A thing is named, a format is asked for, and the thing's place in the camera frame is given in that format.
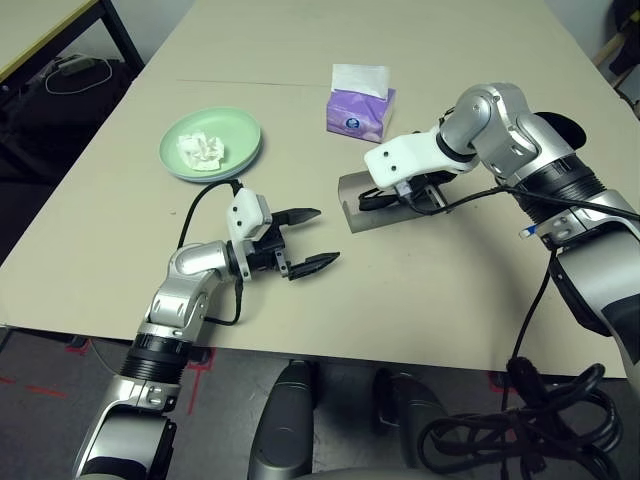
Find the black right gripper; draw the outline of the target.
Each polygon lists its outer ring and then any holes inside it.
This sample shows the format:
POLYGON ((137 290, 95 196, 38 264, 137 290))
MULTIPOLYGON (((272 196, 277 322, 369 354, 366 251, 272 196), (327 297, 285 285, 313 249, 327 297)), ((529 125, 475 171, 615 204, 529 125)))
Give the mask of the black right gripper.
POLYGON ((440 186, 449 182, 448 172, 432 172, 411 177, 405 203, 420 210, 437 210, 448 205, 440 186))

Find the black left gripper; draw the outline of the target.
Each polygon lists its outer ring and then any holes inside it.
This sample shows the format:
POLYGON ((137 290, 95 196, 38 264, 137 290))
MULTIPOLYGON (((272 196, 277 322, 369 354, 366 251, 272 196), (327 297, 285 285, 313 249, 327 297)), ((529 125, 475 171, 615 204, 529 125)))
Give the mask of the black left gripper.
POLYGON ((251 243, 253 252, 247 255, 251 274, 276 271, 290 281, 315 274, 329 266, 340 256, 339 252, 326 252, 307 257, 303 262, 290 265, 286 259, 286 244, 281 226, 305 223, 321 214, 314 208, 291 208, 272 213, 272 224, 264 235, 251 243))

